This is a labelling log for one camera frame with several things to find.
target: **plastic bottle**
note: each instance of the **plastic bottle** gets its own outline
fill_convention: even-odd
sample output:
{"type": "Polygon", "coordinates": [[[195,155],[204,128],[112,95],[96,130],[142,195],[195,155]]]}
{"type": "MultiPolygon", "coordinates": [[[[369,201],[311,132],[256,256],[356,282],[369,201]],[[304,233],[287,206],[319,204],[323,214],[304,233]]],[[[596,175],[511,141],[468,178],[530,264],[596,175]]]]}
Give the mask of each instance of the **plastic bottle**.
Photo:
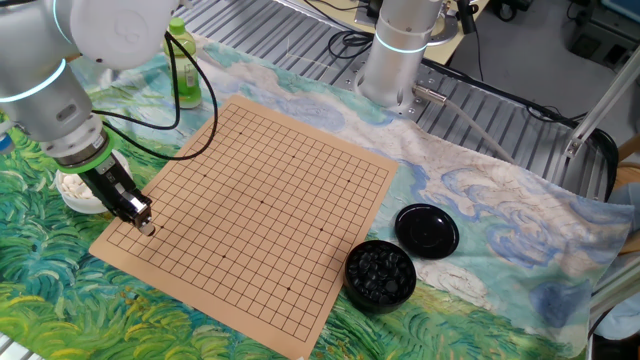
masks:
{"type": "MultiPolygon", "coordinates": [[[[189,55],[196,59],[196,41],[193,36],[187,32],[184,26],[184,20],[173,18],[169,23],[169,33],[184,46],[189,55]]],[[[176,68],[178,69],[178,94],[180,95],[180,107],[183,109],[192,109],[202,102],[202,91],[200,90],[200,77],[198,71],[193,66],[189,58],[177,47],[171,44],[173,53],[176,58],[176,68]]],[[[171,71],[171,58],[169,55],[169,47],[164,43],[164,53],[171,71]]]]}

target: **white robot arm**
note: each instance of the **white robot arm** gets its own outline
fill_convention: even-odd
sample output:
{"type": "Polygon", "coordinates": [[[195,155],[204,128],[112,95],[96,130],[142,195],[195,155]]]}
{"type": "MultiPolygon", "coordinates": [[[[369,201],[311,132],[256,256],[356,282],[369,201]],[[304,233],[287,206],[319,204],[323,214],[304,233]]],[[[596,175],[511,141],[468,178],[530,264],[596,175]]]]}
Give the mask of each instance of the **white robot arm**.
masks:
{"type": "Polygon", "coordinates": [[[0,110],[9,116],[0,124],[0,153],[11,147],[6,131],[18,127],[147,235],[154,231],[151,201],[111,154],[113,141],[64,59],[82,53],[112,69],[137,67],[157,53],[179,3],[0,0],[0,110]]]}

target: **tablecloth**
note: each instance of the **tablecloth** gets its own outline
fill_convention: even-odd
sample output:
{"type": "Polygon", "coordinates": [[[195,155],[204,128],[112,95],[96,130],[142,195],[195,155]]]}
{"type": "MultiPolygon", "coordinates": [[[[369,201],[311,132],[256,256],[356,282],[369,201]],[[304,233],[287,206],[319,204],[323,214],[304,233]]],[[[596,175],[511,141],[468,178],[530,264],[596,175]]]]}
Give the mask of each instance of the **tablecloth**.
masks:
{"type": "MultiPolygon", "coordinates": [[[[591,289],[622,247],[632,207],[581,198],[232,48],[210,43],[199,56],[220,104],[241,94],[400,163],[368,238],[396,242],[395,215],[416,202],[437,205],[458,225],[452,256],[414,259],[420,281],[399,310],[363,314],[341,293],[313,359],[584,357],[591,289]]],[[[173,122],[162,55],[125,72],[86,59],[72,68],[96,108],[173,122]]],[[[211,115],[205,96],[175,131],[110,121],[169,154],[211,115]]],[[[51,360],[280,358],[89,255],[112,216],[67,208],[53,185],[54,161],[11,135],[17,149],[0,160],[0,332],[51,360]]],[[[120,139],[116,148],[140,187],[164,165],[120,139]]]]}

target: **metal table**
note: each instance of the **metal table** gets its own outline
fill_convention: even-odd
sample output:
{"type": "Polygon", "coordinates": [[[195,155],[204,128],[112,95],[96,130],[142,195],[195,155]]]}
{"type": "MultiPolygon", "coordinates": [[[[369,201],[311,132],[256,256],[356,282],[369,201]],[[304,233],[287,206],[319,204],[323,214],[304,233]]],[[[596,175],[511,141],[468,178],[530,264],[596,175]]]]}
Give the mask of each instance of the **metal table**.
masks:
{"type": "MultiPolygon", "coordinates": [[[[182,8],[176,16],[182,17],[187,29],[195,34],[343,89],[352,89],[368,55],[334,59],[327,51],[329,38],[350,27],[345,24],[339,28],[294,0],[195,0],[191,9],[182,8]]],[[[355,51],[347,49],[342,54],[355,51]]],[[[607,169],[597,149],[587,144],[569,165],[560,161],[571,135],[568,127],[540,122],[518,103],[426,66],[421,66],[418,82],[460,105],[521,167],[573,193],[604,200],[607,169]]],[[[494,156],[482,138],[449,109],[419,102],[402,115],[432,135],[494,156]]]]}

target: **wooden go board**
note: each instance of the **wooden go board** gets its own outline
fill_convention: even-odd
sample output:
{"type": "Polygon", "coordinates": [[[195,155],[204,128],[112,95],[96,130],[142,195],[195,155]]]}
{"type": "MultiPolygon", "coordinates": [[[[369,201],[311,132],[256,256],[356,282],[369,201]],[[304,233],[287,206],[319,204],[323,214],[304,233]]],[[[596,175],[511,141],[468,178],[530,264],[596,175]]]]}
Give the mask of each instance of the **wooden go board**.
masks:
{"type": "MultiPolygon", "coordinates": [[[[209,120],[178,155],[200,149],[209,120]]],[[[273,350],[308,358],[398,164],[239,96],[204,154],[143,190],[156,232],[116,219],[96,257],[273,350]]]]}

